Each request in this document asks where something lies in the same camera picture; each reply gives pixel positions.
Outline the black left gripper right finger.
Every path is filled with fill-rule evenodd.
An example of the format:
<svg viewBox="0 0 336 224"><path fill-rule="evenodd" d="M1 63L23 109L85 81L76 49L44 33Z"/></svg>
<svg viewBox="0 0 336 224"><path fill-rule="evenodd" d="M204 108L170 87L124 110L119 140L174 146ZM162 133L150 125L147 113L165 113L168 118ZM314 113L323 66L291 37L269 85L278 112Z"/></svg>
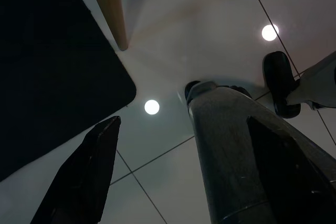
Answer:
<svg viewBox="0 0 336 224"><path fill-rule="evenodd" d="M247 119L259 178L278 223L335 223L335 189L294 138Z"/></svg>

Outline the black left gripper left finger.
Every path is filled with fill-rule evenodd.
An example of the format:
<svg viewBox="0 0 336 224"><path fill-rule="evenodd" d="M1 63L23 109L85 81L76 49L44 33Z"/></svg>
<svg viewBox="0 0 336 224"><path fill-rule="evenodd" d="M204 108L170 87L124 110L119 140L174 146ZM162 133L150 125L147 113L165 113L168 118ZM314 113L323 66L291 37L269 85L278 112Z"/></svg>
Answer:
<svg viewBox="0 0 336 224"><path fill-rule="evenodd" d="M32 223L98 223L107 200L121 118L94 126L58 170Z"/></svg>

